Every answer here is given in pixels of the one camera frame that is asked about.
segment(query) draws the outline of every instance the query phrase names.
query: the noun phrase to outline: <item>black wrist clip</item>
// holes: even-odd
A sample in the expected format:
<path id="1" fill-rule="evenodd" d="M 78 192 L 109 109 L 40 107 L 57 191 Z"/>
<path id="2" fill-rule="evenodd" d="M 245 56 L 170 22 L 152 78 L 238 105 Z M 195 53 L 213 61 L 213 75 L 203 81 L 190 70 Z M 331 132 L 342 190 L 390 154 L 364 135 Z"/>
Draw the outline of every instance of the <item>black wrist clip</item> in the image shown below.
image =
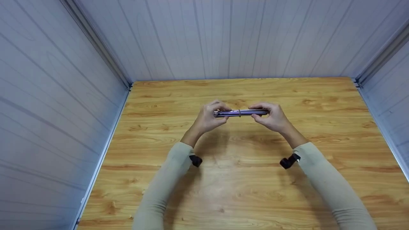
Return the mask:
<path id="1" fill-rule="evenodd" d="M 301 159 L 301 157 L 295 153 L 291 154 L 291 156 L 287 159 L 287 158 L 283 158 L 282 160 L 280 160 L 280 165 L 284 168 L 284 169 L 289 169 L 291 168 L 291 166 L 295 163 L 295 162 L 299 162 Z"/>
<path id="2" fill-rule="evenodd" d="M 199 167 L 200 164 L 203 162 L 203 160 L 196 155 L 190 155 L 189 158 L 192 161 L 192 164 L 196 167 Z"/>

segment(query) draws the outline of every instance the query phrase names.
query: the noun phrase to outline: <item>long sleeve shirt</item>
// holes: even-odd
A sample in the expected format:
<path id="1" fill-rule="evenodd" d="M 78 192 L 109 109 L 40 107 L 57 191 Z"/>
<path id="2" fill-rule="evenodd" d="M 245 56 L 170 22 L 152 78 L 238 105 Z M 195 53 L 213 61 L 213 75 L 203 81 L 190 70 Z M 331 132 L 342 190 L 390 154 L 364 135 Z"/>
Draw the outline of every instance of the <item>long sleeve shirt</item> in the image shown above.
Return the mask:
<path id="1" fill-rule="evenodd" d="M 316 146 L 302 144 L 293 153 L 301 159 L 299 166 L 312 186 L 330 208 L 341 230 L 376 229 L 360 198 L 343 176 L 325 159 Z M 191 165 L 193 148 L 178 142 L 145 191 L 134 217 L 132 230 L 163 230 L 163 216 L 169 197 Z"/>

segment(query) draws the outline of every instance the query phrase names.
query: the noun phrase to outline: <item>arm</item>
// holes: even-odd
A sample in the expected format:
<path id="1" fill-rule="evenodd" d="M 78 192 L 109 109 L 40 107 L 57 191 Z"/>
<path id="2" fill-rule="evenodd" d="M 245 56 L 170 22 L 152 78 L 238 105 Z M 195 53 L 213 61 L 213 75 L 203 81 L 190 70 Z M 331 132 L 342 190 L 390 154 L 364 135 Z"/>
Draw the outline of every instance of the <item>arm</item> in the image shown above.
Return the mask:
<path id="1" fill-rule="evenodd" d="M 168 153 L 148 189 L 134 217 L 132 230 L 163 230 L 163 215 L 169 197 L 177 182 L 184 176 L 191 165 L 189 159 L 199 138 L 222 124 L 228 117 L 216 119 L 215 110 L 230 110 L 223 102 L 215 100 L 203 106 L 192 127 L 185 133 Z"/>
<path id="2" fill-rule="evenodd" d="M 279 132 L 293 148 L 293 152 L 301 157 L 299 166 L 331 209 L 341 230 L 376 229 L 368 210 L 348 182 L 315 145 L 288 121 L 279 105 L 262 102 L 249 108 L 267 108 L 270 111 L 267 118 L 255 114 L 252 117 L 257 123 Z"/>

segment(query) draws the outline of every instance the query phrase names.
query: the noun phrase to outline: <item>white wall panel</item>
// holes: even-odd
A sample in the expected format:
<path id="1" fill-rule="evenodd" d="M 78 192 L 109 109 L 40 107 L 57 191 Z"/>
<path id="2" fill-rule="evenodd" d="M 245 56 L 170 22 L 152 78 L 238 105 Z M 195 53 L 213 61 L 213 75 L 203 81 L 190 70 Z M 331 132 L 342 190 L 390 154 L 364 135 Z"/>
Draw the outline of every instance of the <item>white wall panel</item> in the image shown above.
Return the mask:
<path id="1" fill-rule="evenodd" d="M 59 1 L 0 1 L 0 229 L 70 230 L 127 89 Z"/>
<path id="2" fill-rule="evenodd" d="M 409 0 L 77 0 L 132 80 L 356 77 Z"/>
<path id="3" fill-rule="evenodd" d="M 391 137 L 392 148 L 409 166 L 409 43 L 372 78 L 364 82 L 363 96 L 377 122 Z"/>

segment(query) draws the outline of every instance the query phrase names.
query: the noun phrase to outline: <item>wood grain surface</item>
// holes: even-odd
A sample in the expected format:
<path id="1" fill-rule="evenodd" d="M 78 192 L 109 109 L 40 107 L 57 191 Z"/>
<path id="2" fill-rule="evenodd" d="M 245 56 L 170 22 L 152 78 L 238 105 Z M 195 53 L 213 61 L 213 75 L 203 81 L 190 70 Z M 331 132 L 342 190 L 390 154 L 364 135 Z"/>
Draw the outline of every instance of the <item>wood grain surface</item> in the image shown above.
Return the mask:
<path id="1" fill-rule="evenodd" d="M 351 184 L 379 229 L 408 229 L 409 184 L 347 77 L 136 82 L 81 218 L 80 230 L 130 229 L 149 181 L 201 105 L 281 104 L 289 120 Z M 165 229 L 337 229 L 291 148 L 251 117 L 199 140 L 200 168 L 175 189 Z"/>

